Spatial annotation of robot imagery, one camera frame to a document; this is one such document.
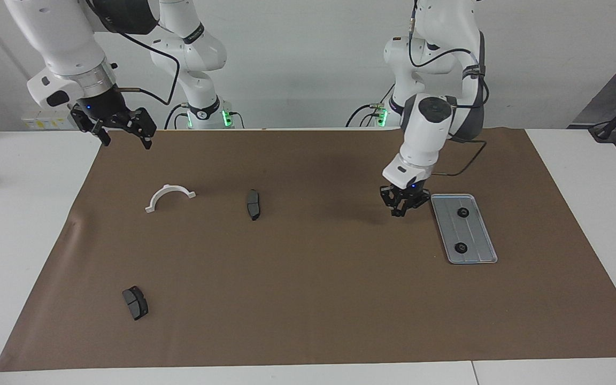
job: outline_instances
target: green light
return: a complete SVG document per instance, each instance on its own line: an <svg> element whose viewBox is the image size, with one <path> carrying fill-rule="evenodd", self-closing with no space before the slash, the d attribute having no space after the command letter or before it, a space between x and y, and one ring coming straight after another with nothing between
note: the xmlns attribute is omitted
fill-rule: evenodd
<svg viewBox="0 0 616 385"><path fill-rule="evenodd" d="M382 110L379 113L379 118L377 119L377 125L379 125L379 127L384 127L387 124L387 117L389 117L389 111L387 111L386 109Z"/></svg>
<svg viewBox="0 0 616 385"><path fill-rule="evenodd" d="M232 117L229 116L229 112L223 110L222 119L225 121L225 127L229 127L232 125Z"/></svg>

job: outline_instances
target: white plastic handle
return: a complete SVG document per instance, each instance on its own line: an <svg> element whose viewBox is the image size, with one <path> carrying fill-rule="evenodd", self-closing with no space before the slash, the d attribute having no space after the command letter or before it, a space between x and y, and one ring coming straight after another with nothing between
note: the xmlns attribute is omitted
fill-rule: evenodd
<svg viewBox="0 0 616 385"><path fill-rule="evenodd" d="M171 186L167 184L167 185L164 185L161 190L156 191L156 194L154 194L153 197L151 197L151 205L149 205L149 207L147 207L145 210L147 212L156 211L156 203L158 202L158 200L161 199L161 197L163 197L164 195L168 193L174 193L176 191L186 194L189 197L189 199L196 197L196 193L194 191L187 190L186 188L182 186Z"/></svg>

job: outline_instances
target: white curved object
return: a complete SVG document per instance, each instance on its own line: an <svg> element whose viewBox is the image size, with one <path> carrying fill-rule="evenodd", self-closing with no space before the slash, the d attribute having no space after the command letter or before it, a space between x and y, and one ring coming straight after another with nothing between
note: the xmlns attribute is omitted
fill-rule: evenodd
<svg viewBox="0 0 616 385"><path fill-rule="evenodd" d="M171 186L167 184L167 185L164 185L161 190L156 191L156 194L154 194L153 197L151 197L151 205L149 205L149 207L147 207L145 210L147 212L156 211L156 203L158 202L158 200L161 199L161 197L163 197L164 195L168 193L174 193L176 191L186 194L189 197L189 199L196 197L196 193L194 191L187 190L186 188L182 186Z"/></svg>

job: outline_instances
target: white wall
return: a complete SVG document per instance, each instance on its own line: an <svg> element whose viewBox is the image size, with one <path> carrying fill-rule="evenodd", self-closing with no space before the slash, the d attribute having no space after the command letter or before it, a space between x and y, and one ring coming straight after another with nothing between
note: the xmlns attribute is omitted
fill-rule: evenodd
<svg viewBox="0 0 616 385"><path fill-rule="evenodd" d="M229 53L227 66L212 73L218 93L249 127L342 126L356 107L378 101L393 81L383 46L406 34L411 5L196 1L207 30ZM567 127L616 73L616 2L484 0L477 18L487 38L487 127ZM157 30L142 41L161 36ZM170 79L151 65L147 51L116 35L97 39L120 64L121 86L166 95ZM0 41L0 129L10 129L20 127L17 116L29 105L22 73L39 72L42 61L2 0ZM184 100L181 91L177 96ZM157 122L169 110L142 95L127 98Z"/></svg>

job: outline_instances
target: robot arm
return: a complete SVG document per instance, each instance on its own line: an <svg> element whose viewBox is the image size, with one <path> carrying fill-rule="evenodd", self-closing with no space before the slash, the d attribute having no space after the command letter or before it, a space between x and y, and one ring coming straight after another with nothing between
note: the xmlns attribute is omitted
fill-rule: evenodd
<svg viewBox="0 0 616 385"><path fill-rule="evenodd" d="M195 129L232 127L229 117L229 103L221 101L215 93L213 81L204 71L223 68L227 62L227 51L218 39L205 30L188 0L160 0L161 26L172 32L152 48L178 59L181 64L178 83L187 97L188 115ZM168 58L151 54L156 66L171 75L178 69Z"/></svg>
<svg viewBox="0 0 616 385"><path fill-rule="evenodd" d="M396 74L389 108L402 115L404 132L399 153L383 171L391 185L381 188L384 203L396 217L403 217L406 210L428 200L424 185L449 136L465 142L481 132L484 41L474 22L474 3L475 0L418 0L413 20L415 32L422 39L413 38L411 33L410 47L399 38L389 42L384 51ZM429 64L413 65L415 57ZM447 74L455 62L464 69L460 97L423 93L425 86L418 72ZM404 105L400 105L401 100L406 100Z"/></svg>
<svg viewBox="0 0 616 385"><path fill-rule="evenodd" d="M73 119L104 145L110 137L104 127L124 129L151 147L156 124L144 108L130 110L116 84L113 68L94 39L96 19L90 21L88 3L78 0L5 0L20 30L42 54L46 68L27 87L43 108L76 103ZM101 19L111 32L147 34L157 24L153 0L93 0L96 10L109 12Z"/></svg>

